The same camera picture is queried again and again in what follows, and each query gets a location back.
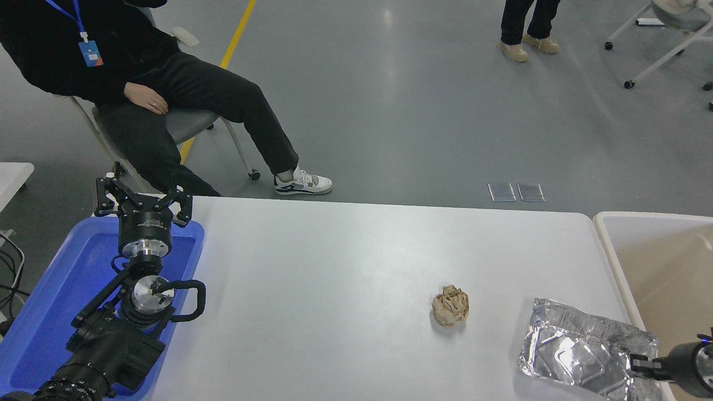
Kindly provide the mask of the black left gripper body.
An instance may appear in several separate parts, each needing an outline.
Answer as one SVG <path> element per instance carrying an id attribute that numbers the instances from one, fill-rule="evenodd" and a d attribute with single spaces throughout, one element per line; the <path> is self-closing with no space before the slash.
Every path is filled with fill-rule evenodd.
<path id="1" fill-rule="evenodd" d="M 127 201 L 118 206 L 118 219 L 120 247 L 141 239 L 155 239 L 168 247 L 171 246 L 173 213 L 170 209 L 156 210 L 148 201 L 143 201 L 142 206 Z"/>

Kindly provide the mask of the seated person's left hand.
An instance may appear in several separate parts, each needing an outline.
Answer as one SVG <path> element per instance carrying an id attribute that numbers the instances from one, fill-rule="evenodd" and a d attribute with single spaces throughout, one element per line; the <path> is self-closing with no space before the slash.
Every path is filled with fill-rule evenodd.
<path id="1" fill-rule="evenodd" d="M 169 112 L 167 101 L 158 92 L 145 85 L 127 82 L 123 94 L 128 101 L 154 114 L 165 115 Z"/>

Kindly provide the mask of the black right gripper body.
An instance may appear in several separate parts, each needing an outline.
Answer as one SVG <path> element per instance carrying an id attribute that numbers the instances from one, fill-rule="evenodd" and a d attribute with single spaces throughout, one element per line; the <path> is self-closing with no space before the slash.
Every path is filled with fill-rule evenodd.
<path id="1" fill-rule="evenodd" d="M 680 344 L 667 355 L 667 371 L 675 385 L 695 398 L 712 398 L 712 345 L 710 341 Z"/>

